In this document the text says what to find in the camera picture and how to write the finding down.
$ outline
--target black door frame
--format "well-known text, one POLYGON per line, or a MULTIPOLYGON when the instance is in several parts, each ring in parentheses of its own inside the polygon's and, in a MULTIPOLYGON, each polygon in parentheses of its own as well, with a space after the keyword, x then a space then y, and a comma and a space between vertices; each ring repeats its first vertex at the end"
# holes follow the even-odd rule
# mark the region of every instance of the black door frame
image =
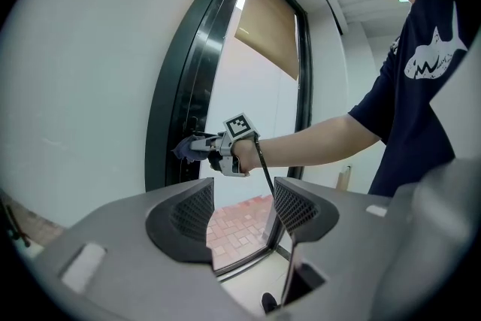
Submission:
MULTIPOLYGON (((192 106, 199 109, 199 116, 207 116, 210 91, 219 63, 220 50, 207 52, 206 55, 206 43, 213 38, 213 41, 220 43, 222 48, 223 36, 225 36, 222 31, 227 31, 236 1, 194 0, 172 40, 156 84, 147 128, 145 153, 147 192, 186 180, 198 179, 199 162, 183 164, 170 150, 192 130, 204 131, 205 121, 188 122, 187 117, 192 106), (193 93, 196 81, 207 84, 203 95, 199 92, 193 93)), ((295 131, 301 131, 307 128, 311 121, 312 59, 309 26, 307 14, 299 3, 296 0, 286 1, 295 11, 298 21, 299 78, 295 131)), ((302 167, 289 168, 287 176, 301 179, 302 173, 302 167)), ((239 262, 217 270, 216 275, 239 268, 275 250, 282 235, 283 226, 276 216, 265 247, 239 262)))

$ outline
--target navy t-shirt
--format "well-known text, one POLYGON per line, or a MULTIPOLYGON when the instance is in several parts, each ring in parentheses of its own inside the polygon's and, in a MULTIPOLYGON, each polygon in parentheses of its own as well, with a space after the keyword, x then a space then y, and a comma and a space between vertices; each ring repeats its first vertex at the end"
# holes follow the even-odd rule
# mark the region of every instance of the navy t-shirt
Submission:
POLYGON ((400 185, 454 158, 429 102, 474 39, 475 3, 415 0, 372 90, 349 112, 386 145, 370 194, 393 196, 400 185))

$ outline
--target floor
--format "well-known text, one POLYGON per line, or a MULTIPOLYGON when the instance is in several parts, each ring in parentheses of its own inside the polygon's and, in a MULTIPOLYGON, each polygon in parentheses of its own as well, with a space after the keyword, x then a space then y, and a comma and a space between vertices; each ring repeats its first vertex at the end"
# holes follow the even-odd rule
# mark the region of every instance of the floor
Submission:
POLYGON ((261 297, 269 292, 280 303, 289 262, 276 252, 238 276, 222 283, 222 287, 254 316, 263 317, 261 297))
POLYGON ((207 227, 214 269, 223 268, 266 245, 264 235, 272 195, 255 197, 215 210, 207 227))

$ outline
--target hand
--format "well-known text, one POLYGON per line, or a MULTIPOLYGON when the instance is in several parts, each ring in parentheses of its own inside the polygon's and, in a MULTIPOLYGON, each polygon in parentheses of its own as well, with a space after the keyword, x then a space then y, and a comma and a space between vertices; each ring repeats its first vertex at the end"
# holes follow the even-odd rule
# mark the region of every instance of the hand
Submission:
POLYGON ((231 149, 232 155, 239 158, 240 171, 249 175, 249 171, 260 167, 259 155, 253 141, 240 140, 234 143, 231 149))

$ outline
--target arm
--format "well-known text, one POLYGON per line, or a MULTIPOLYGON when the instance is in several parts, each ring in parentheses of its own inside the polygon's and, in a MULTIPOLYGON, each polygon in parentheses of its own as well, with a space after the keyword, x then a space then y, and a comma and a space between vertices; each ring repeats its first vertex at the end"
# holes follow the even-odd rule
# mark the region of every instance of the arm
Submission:
MULTIPOLYGON (((268 167, 323 165, 348 158, 380 138, 350 115, 331 118, 301 132, 260 141, 268 167)), ((238 141, 233 153, 242 172, 261 167, 252 141, 238 141)))

